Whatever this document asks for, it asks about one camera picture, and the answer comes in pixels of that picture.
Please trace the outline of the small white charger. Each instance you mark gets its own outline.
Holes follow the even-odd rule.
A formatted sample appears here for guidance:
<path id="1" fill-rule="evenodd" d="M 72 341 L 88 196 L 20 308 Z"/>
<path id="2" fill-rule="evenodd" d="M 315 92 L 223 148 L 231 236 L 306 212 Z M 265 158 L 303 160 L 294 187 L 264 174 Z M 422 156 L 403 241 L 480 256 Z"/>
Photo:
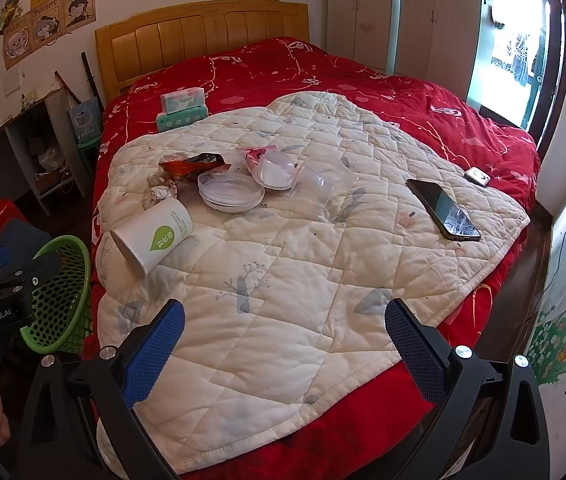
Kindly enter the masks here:
<path id="1" fill-rule="evenodd" d="M 490 177 L 484 171 L 476 167 L 470 167 L 465 171 L 464 177 L 470 182 L 473 182 L 479 186 L 485 188 L 489 182 Z"/>

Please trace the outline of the pink snack packet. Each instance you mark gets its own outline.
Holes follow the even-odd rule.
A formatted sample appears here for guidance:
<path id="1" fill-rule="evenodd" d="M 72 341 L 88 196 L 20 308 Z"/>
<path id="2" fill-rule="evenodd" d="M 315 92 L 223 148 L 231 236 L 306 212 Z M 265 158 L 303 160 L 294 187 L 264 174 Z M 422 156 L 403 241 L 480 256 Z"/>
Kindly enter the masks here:
<path id="1" fill-rule="evenodd" d="M 245 165 L 249 171 L 253 171 L 259 164 L 262 156 L 269 151 L 276 151 L 275 145 L 261 146 L 260 148 L 247 148 L 244 152 Z"/>

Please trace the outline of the cartoon wall posters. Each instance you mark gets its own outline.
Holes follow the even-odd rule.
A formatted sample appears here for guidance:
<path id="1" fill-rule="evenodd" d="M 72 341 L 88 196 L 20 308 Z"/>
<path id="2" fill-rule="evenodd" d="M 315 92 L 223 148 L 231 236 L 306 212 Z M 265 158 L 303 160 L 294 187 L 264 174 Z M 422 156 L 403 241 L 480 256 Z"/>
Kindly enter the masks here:
<path id="1" fill-rule="evenodd" d="M 4 67 L 97 19 L 97 0 L 6 0 L 0 10 Z"/>

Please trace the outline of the blue upholstered chair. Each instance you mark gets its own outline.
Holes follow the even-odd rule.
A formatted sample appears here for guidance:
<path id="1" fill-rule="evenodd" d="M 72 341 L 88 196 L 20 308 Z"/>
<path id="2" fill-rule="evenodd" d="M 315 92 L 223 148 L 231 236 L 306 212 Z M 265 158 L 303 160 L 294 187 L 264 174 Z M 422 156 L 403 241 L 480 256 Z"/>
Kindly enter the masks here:
<path id="1" fill-rule="evenodd" d="M 0 232 L 0 275 L 21 269 L 50 240 L 49 233 L 25 221 L 11 219 L 6 222 Z"/>

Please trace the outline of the clear plastic bowl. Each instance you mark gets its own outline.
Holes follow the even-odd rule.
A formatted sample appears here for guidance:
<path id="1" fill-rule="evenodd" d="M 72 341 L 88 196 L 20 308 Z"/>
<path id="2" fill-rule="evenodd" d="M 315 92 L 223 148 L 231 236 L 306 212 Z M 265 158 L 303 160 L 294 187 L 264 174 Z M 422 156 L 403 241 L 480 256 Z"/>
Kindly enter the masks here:
<path id="1" fill-rule="evenodd" d="M 286 191 L 292 187 L 296 164 L 291 156 L 276 150 L 268 150 L 258 159 L 253 177 L 272 191 Z"/>

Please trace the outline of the white tissue pack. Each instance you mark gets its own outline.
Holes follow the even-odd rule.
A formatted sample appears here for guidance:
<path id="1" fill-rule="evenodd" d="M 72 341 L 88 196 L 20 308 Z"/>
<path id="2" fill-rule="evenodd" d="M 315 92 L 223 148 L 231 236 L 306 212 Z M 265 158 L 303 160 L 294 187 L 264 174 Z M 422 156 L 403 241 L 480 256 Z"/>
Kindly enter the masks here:
<path id="1" fill-rule="evenodd" d="M 165 114 L 181 112 L 192 107 L 205 105 L 205 90 L 193 87 L 164 93 L 161 95 L 161 110 Z"/>

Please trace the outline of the red orange snack wrapper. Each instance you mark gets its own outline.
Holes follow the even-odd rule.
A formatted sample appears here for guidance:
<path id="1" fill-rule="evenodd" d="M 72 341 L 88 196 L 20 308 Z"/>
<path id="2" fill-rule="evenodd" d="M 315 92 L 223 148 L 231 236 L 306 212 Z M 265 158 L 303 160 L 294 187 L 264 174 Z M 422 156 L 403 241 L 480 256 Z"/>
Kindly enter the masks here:
<path id="1" fill-rule="evenodd" d="M 220 154 L 202 153 L 194 156 L 172 154 L 164 156 L 159 162 L 161 169 L 173 180 L 195 181 L 200 174 L 210 170 L 227 170 L 228 162 Z"/>

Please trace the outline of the black smartphone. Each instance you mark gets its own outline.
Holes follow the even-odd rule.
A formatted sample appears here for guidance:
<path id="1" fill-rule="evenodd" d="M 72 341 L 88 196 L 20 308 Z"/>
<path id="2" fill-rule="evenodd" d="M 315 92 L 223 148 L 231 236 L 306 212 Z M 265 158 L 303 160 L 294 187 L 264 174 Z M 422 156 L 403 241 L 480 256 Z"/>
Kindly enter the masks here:
<path id="1" fill-rule="evenodd" d="M 468 215 L 439 184 L 408 179 L 407 187 L 417 196 L 444 238 L 457 242 L 478 242 L 481 239 Z"/>

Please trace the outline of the white quilted blanket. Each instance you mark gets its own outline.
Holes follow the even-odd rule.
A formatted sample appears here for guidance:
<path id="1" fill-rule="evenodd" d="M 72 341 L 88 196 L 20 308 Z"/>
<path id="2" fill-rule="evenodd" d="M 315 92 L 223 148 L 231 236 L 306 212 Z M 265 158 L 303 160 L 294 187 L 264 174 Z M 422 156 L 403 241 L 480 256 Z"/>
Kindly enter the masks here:
<path id="1" fill-rule="evenodd" d="M 295 162 L 339 159 L 353 187 L 325 207 L 271 193 L 240 214 L 214 211 L 183 190 L 192 234 L 136 278 L 111 232 L 141 214 L 159 161 L 267 145 Z M 408 179 L 439 184 L 481 239 L 444 238 Z M 98 211 L 102 344 L 122 342 L 168 299 L 184 306 L 184 333 L 136 408 L 178 474 L 286 437 L 389 370 L 399 354 L 384 326 L 387 301 L 399 297 L 422 323 L 440 324 L 529 221 L 514 198 L 468 182 L 397 125 L 327 92 L 140 136 L 114 155 Z"/>

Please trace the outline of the wooden headboard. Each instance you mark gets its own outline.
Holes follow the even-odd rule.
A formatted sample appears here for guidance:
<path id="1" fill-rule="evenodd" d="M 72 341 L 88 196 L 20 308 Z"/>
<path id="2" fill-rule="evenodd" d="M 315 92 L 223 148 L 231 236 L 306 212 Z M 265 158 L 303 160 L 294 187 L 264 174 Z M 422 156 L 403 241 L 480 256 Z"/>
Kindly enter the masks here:
<path id="1" fill-rule="evenodd" d="M 306 3 L 209 0 L 134 14 L 94 32 L 105 101 L 187 58 L 275 37 L 310 39 Z"/>

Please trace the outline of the green mesh trash basket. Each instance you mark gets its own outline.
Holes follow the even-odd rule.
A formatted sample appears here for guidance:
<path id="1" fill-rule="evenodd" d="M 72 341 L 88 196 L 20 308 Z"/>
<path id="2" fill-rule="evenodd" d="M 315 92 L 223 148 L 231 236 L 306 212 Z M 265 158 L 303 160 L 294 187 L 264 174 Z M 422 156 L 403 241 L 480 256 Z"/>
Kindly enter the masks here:
<path id="1" fill-rule="evenodd" d="M 63 235 L 42 246 L 33 259 L 44 257 L 58 262 L 59 270 L 33 290 L 33 322 L 21 329 L 22 337 L 39 354 L 80 354 L 92 334 L 88 249 L 80 238 Z"/>

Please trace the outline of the flower wall decal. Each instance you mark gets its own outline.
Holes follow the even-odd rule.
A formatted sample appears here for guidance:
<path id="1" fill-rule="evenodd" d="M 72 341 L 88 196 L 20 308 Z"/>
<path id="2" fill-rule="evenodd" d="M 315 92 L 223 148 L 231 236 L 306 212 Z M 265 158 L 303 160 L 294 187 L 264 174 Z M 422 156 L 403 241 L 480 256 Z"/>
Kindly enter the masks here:
<path id="1" fill-rule="evenodd" d="M 566 310 L 557 313 L 552 307 L 540 313 L 527 359 L 539 385 L 555 384 L 566 376 Z"/>

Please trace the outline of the teal tissue box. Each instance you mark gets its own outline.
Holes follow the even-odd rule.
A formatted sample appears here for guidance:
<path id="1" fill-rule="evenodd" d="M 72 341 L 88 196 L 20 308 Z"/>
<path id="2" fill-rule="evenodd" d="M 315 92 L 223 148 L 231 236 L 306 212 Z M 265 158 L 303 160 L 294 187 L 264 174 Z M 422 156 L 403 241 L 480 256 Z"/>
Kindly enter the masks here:
<path id="1" fill-rule="evenodd" d="M 208 116 L 208 108 L 198 105 L 178 110 L 178 112 L 159 113 L 156 116 L 156 127 L 158 132 L 180 128 L 198 122 Z"/>

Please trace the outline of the clear plastic lid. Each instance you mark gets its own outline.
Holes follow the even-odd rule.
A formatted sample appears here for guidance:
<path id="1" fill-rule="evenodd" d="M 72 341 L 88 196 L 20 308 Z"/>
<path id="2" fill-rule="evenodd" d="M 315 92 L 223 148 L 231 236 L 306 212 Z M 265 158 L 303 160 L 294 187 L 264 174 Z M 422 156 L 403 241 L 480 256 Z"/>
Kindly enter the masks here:
<path id="1" fill-rule="evenodd" d="M 251 176 L 237 171 L 210 170 L 197 177 L 198 193 L 210 208 L 239 214 L 257 207 L 265 189 Z"/>

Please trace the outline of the grey shelving unit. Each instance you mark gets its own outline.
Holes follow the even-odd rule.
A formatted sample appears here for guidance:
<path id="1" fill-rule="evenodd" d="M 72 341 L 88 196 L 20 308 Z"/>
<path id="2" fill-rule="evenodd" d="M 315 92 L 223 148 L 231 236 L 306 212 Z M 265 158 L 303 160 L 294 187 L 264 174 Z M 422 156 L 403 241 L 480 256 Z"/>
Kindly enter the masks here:
<path id="1" fill-rule="evenodd" d="M 70 96 L 53 90 L 0 126 L 0 198 L 29 194 L 44 214 L 67 190 L 89 191 L 70 122 Z"/>

